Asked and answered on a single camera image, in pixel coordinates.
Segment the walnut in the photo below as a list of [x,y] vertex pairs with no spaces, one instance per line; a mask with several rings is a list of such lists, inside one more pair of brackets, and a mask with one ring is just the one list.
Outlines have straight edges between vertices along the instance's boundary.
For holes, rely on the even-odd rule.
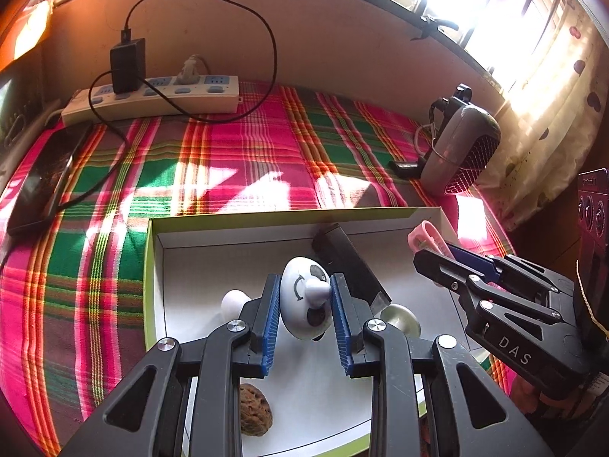
[[241,432],[249,436],[262,436],[273,425],[273,414],[264,394],[254,385],[243,383],[239,387],[241,399]]

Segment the curtain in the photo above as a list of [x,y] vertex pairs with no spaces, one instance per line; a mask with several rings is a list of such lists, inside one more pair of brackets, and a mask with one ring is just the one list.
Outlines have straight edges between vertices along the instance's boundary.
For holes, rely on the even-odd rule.
[[505,229],[533,216],[578,174],[608,90],[607,45],[583,7],[570,0],[495,115],[501,143],[477,184]]

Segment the black speaker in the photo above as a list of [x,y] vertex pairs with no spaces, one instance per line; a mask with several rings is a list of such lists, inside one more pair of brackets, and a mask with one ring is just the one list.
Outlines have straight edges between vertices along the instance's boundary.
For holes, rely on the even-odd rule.
[[[577,180],[578,224],[581,234],[579,275],[586,298],[596,319],[609,327],[609,169],[580,174]],[[596,326],[576,285],[574,306],[582,343],[596,350],[606,343],[605,334]]]

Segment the yellow string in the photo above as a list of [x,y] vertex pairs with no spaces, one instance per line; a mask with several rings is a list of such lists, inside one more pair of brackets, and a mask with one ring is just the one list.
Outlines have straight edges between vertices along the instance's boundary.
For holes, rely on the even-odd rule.
[[583,291],[582,278],[579,276],[579,260],[576,260],[575,262],[575,273],[577,274],[577,280],[579,281],[579,289],[582,293],[583,301],[586,303],[586,307],[588,308],[588,314],[590,315],[592,322],[601,329],[601,331],[605,334],[605,337],[607,337],[607,340],[609,340],[609,331],[607,331],[607,328],[605,328],[605,326],[603,326],[601,322],[599,322],[599,320],[595,318],[595,315],[592,313],[590,303],[588,302],[588,298],[586,297],[586,294]]

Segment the bed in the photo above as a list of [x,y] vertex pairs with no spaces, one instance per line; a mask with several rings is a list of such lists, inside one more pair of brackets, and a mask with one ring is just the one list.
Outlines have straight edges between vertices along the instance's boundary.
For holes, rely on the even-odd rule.
[[[242,82],[245,111],[264,83]],[[442,206],[459,225],[455,197],[433,199],[387,163],[416,160],[416,124],[393,112],[305,89],[276,86],[249,117],[209,126],[186,117],[118,122],[132,144],[103,189],[57,216],[8,257],[0,287],[0,388],[47,455],[61,446],[144,354],[142,273],[150,217],[363,206]],[[54,129],[62,128],[59,121]],[[0,201],[5,222],[24,175],[52,129],[13,175]],[[63,201],[91,187],[120,155],[97,127]],[[479,201],[475,189],[462,199]],[[483,206],[482,228],[461,235],[482,254],[512,252]],[[508,389],[510,372],[484,365]]]

